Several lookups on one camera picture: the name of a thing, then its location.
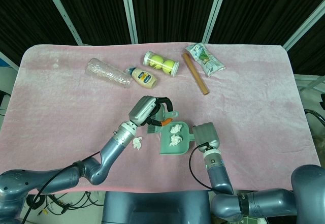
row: green dustpan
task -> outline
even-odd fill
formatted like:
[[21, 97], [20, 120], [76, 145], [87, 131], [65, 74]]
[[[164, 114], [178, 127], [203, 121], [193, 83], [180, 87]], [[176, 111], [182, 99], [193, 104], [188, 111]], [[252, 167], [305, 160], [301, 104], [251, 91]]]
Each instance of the green dustpan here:
[[[169, 143], [173, 135], [170, 131], [176, 124], [181, 124], [182, 128], [175, 135], [179, 135], [183, 140], [178, 145], [170, 146]], [[183, 121], [172, 121], [168, 125], [163, 126], [160, 132], [160, 154], [185, 154], [189, 149], [190, 141], [194, 141], [194, 135], [189, 133], [188, 125]]]

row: clear plastic container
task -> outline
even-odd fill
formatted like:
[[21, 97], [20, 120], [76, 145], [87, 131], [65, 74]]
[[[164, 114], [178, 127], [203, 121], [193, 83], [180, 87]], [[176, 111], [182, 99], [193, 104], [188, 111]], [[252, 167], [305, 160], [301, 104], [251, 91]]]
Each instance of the clear plastic container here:
[[114, 84], [120, 85], [124, 88], [129, 88], [132, 81], [132, 77], [129, 74], [96, 58], [92, 58], [89, 61], [85, 73], [108, 82], [113, 82]]
[[157, 70], [162, 69], [164, 73], [174, 77], [177, 73], [179, 62], [148, 51], [144, 56], [143, 65]]

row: pink towel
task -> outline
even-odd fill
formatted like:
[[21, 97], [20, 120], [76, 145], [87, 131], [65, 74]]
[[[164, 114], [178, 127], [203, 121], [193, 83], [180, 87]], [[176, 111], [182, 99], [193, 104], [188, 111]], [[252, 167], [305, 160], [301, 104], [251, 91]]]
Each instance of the pink towel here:
[[[124, 46], [38, 45], [26, 51], [0, 134], [0, 172], [63, 168], [100, 150], [144, 95], [169, 97], [177, 120], [190, 128], [213, 122], [220, 150], [235, 189], [291, 189], [292, 171], [319, 160], [299, 98], [290, 62], [281, 46], [207, 45], [226, 69], [205, 77], [203, 96], [182, 60], [190, 43]], [[180, 61], [172, 78], [143, 67], [152, 51]], [[85, 75], [96, 57], [121, 70], [137, 66], [159, 78], [154, 89], [130, 89]], [[138, 151], [130, 144], [99, 186], [80, 179], [69, 191], [116, 190], [139, 193], [204, 189], [188, 169], [189, 153], [160, 155], [160, 135], [138, 129]], [[193, 171], [209, 184], [203, 154]]]

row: floor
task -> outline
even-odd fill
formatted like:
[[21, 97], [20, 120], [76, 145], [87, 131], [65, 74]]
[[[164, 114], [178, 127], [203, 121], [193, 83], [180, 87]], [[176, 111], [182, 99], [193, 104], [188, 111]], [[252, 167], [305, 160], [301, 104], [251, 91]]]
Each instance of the floor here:
[[[305, 90], [300, 92], [302, 104], [304, 108], [315, 110], [318, 113], [325, 116], [325, 111], [319, 105], [320, 102], [320, 92], [316, 90]], [[316, 135], [325, 135], [325, 128], [320, 124], [320, 122], [315, 119], [312, 115], [307, 115], [307, 120], [312, 132], [313, 136]], [[62, 197], [62, 201], [65, 203], [76, 203], [82, 197], [83, 193], [69, 193], [66, 196]], [[104, 201], [104, 192], [92, 192], [92, 200], [98, 200], [97, 203], [103, 203]], [[63, 224], [63, 223], [78, 223], [78, 224], [90, 224], [90, 223], [101, 223], [102, 219], [102, 207], [98, 206], [89, 206], [86, 209], [79, 209], [79, 210], [71, 210], [67, 211], [65, 214], [56, 216], [50, 212], [42, 211], [42, 207], [37, 210], [33, 210], [29, 217], [28, 223], [47, 223], [47, 224]], [[60, 213], [61, 208], [56, 206], [55, 204], [50, 204], [49, 208], [55, 212]], [[21, 217], [24, 217], [28, 206], [25, 204], [23, 211], [21, 213]], [[254, 218], [244, 218], [239, 222], [235, 222], [236, 224], [253, 224], [253, 223], [266, 223], [264, 220], [260, 219], [257, 220]]]

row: black curtain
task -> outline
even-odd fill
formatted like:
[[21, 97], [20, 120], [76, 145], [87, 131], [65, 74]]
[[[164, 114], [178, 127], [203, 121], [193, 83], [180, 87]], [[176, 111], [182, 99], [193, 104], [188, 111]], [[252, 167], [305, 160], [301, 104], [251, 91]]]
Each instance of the black curtain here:
[[76, 44], [53, 1], [0, 0], [0, 51], [20, 65], [37, 44]]
[[200, 42], [213, 0], [133, 0], [139, 43]]
[[323, 0], [223, 0], [210, 43], [284, 45]]
[[82, 42], [130, 44], [123, 0], [61, 0]]
[[325, 75], [325, 16], [288, 51], [295, 74]]

